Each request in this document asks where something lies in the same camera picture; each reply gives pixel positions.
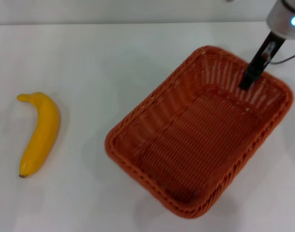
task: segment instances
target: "tabletop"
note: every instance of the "tabletop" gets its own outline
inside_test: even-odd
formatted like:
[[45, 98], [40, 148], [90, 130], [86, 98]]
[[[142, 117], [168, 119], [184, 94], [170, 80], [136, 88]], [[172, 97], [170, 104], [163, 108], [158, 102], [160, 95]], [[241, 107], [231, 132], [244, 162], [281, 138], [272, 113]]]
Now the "tabletop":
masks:
[[[295, 231], [295, 102], [215, 205], [183, 219], [104, 151], [104, 138], [193, 50], [250, 61], [264, 22], [0, 26], [0, 232]], [[275, 61], [295, 54], [287, 41]], [[295, 94], [295, 59], [267, 68]], [[61, 126], [41, 170], [18, 176], [36, 111], [20, 93], [58, 104]]]

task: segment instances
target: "white surface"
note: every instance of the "white surface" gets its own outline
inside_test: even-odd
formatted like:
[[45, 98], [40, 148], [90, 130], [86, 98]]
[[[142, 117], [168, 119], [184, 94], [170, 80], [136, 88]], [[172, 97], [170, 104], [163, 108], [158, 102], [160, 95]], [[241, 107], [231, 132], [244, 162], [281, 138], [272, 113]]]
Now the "white surface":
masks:
[[264, 21], [276, 0], [0, 0], [0, 24]]
[[[265, 23], [0, 26], [0, 232], [295, 231], [295, 103], [203, 217], [178, 218], [105, 154], [108, 131], [193, 50], [212, 44], [250, 61]], [[287, 41], [275, 60], [295, 53]], [[295, 92], [295, 59], [268, 70]], [[61, 109], [43, 168], [18, 177], [42, 91]]]

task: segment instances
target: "cable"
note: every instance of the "cable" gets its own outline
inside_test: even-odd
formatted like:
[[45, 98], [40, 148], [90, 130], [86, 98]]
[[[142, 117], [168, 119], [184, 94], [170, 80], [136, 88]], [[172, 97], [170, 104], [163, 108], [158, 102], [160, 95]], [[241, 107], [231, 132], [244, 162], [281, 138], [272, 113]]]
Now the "cable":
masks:
[[285, 63], [285, 62], [287, 62], [287, 61], [289, 61], [289, 60], [291, 60], [293, 58], [295, 58], [295, 55], [293, 55], [293, 56], [291, 56], [291, 57], [289, 57], [289, 58], [287, 58], [285, 60], [279, 61], [279, 62], [270, 62], [270, 64], [273, 64], [273, 65], [282, 64], [282, 63]]

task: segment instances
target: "wicker basket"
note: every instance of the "wicker basket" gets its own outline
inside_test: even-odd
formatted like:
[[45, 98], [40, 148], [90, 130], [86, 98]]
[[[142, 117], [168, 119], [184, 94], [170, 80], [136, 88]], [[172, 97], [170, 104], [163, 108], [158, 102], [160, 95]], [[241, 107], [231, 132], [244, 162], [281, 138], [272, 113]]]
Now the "wicker basket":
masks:
[[178, 216], [204, 214], [290, 109], [291, 90], [266, 72], [239, 89], [246, 67], [199, 48], [107, 135], [108, 155]]

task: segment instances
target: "banana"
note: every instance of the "banana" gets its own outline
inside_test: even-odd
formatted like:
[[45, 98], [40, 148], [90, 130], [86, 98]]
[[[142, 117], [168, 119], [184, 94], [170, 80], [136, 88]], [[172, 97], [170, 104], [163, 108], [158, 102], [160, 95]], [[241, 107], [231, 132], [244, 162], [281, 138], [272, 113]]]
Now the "banana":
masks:
[[59, 130], [59, 109], [49, 96], [40, 92], [20, 94], [17, 99], [31, 103], [38, 112], [36, 129], [20, 163], [19, 176], [25, 178], [41, 168], [51, 151]]

